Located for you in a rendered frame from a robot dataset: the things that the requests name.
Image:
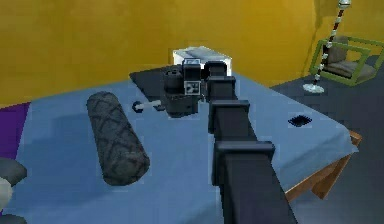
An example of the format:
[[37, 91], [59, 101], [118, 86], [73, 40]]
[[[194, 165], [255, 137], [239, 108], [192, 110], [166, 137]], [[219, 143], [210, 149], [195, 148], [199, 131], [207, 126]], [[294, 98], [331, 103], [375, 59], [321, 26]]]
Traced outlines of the striped floor lamp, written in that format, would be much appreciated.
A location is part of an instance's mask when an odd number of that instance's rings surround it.
[[320, 81], [320, 73], [323, 71], [325, 64], [329, 58], [329, 49], [333, 45], [333, 40], [337, 34], [339, 24], [342, 21], [344, 11], [349, 8], [352, 4], [352, 0], [338, 0], [338, 15], [334, 21], [332, 31], [323, 46], [323, 53], [321, 56], [321, 62], [319, 63], [318, 69], [314, 75], [314, 80], [311, 84], [304, 84], [303, 89], [307, 92], [320, 94], [324, 92], [324, 88], [318, 85]]

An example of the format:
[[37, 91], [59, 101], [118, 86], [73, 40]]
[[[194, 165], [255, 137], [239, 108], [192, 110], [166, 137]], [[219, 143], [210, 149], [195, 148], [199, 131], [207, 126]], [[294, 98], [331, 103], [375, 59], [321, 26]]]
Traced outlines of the dark grey bolster pillow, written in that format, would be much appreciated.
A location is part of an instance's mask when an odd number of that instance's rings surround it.
[[104, 181], [126, 186], [150, 167], [145, 152], [118, 98], [110, 92], [92, 94], [86, 103]]

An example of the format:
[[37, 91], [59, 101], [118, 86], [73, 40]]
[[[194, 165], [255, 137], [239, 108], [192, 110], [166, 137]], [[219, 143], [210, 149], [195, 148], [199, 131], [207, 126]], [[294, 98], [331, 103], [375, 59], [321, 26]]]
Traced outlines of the white bedside cabinet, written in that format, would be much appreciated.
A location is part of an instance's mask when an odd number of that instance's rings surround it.
[[232, 75], [232, 58], [220, 52], [214, 51], [205, 46], [198, 47], [187, 47], [184, 49], [177, 49], [173, 51], [173, 64], [179, 65], [186, 58], [197, 58], [200, 60], [201, 68], [204, 68], [204, 65], [208, 61], [222, 61], [227, 66], [227, 75]]

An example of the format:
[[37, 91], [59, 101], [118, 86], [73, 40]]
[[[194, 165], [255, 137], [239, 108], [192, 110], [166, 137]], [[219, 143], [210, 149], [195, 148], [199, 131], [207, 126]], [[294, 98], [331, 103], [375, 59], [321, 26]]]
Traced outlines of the small black flat square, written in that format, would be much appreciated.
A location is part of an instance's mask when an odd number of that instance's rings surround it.
[[288, 120], [288, 122], [294, 127], [302, 127], [309, 124], [311, 121], [311, 118], [304, 115], [298, 115]]

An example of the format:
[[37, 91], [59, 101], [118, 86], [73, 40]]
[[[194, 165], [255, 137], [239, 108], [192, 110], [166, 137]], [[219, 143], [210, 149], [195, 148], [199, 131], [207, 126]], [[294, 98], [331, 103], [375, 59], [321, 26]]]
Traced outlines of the black laptop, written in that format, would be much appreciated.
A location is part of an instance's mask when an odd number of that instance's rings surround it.
[[131, 80], [145, 95], [148, 101], [159, 100], [164, 93], [163, 75], [172, 70], [179, 71], [180, 65], [171, 65], [144, 71], [132, 72]]

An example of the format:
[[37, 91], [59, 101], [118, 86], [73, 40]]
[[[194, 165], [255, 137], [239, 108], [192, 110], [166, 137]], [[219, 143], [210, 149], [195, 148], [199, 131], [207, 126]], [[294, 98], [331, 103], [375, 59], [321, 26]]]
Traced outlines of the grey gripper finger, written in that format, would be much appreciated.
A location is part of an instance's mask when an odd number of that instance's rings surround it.
[[162, 105], [160, 100], [141, 102], [135, 101], [132, 104], [132, 110], [136, 113], [142, 113], [146, 108], [153, 107], [156, 111], [164, 111], [165, 107]]

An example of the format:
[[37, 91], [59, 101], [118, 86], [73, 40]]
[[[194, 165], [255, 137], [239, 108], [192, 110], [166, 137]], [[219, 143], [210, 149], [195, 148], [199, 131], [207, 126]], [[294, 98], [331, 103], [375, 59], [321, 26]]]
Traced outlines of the bed with blue sheet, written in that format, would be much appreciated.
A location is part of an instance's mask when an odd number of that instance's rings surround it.
[[[38, 99], [17, 154], [28, 175], [15, 186], [6, 212], [28, 224], [222, 224], [211, 184], [207, 104], [171, 119], [154, 109], [133, 112], [132, 103], [144, 96], [132, 81], [105, 89], [118, 97], [149, 154], [149, 171], [129, 186], [104, 182], [86, 107], [93, 89]], [[256, 136], [275, 144], [273, 166], [284, 189], [357, 150], [346, 127], [270, 88], [238, 76], [236, 94], [251, 104]], [[294, 127], [288, 120], [298, 115], [312, 121]]]

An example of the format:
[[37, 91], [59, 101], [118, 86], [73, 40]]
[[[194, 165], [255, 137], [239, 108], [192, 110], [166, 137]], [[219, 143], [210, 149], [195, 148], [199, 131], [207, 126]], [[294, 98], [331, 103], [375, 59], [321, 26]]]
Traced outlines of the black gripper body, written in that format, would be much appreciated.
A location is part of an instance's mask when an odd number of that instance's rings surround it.
[[178, 66], [171, 66], [163, 73], [162, 105], [172, 118], [181, 118], [198, 112], [197, 96], [185, 94], [184, 76]]

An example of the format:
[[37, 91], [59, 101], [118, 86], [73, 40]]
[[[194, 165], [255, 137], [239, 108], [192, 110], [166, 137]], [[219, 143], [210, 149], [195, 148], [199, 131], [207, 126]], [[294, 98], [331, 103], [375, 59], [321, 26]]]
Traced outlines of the white pillow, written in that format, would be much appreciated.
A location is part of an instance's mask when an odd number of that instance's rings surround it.
[[11, 184], [0, 177], [0, 211], [9, 203], [13, 195]]

